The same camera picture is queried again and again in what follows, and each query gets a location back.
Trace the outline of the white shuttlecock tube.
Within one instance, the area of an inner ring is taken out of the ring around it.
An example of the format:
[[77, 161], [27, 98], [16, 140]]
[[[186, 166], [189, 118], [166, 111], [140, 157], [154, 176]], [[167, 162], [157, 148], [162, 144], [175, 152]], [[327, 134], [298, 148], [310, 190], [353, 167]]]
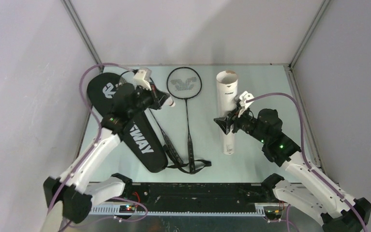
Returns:
[[[219, 117], [226, 116], [232, 111], [237, 95], [238, 75], [231, 70], [225, 70], [217, 74], [217, 106]], [[222, 129], [219, 129], [222, 152], [225, 155], [232, 155], [235, 151], [235, 136], [232, 132], [225, 134]]]

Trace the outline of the shuttlecock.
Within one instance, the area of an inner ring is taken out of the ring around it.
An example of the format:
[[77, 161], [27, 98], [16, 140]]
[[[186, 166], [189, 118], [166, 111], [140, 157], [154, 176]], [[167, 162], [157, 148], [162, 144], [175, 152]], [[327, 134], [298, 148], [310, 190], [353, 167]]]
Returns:
[[170, 107], [174, 107], [176, 105], [175, 101], [169, 97], [165, 100], [165, 102], [163, 103], [163, 106], [170, 106]]

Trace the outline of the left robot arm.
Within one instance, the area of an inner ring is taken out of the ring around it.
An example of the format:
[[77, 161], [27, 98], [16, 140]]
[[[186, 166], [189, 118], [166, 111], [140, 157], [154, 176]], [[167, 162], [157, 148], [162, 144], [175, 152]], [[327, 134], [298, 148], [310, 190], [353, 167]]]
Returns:
[[116, 175], [90, 185], [90, 179], [105, 158], [121, 143], [133, 118], [147, 109], [175, 106], [171, 96], [154, 84], [123, 84], [112, 96], [112, 103], [99, 123], [92, 144], [59, 177], [48, 177], [43, 184], [48, 218], [82, 222], [91, 209], [112, 198], [128, 201], [133, 188]]

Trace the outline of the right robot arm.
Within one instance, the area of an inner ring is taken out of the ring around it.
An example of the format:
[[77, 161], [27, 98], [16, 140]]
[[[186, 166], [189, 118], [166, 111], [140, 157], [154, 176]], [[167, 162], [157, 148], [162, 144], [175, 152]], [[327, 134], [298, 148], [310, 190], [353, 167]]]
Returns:
[[297, 187], [278, 174], [262, 182], [261, 194], [267, 202], [285, 202], [321, 225], [325, 232], [367, 231], [371, 203], [346, 193], [303, 155], [302, 149], [282, 132], [282, 120], [273, 109], [263, 109], [258, 117], [238, 109], [214, 122], [225, 134], [239, 130], [263, 144], [265, 157], [294, 176]]

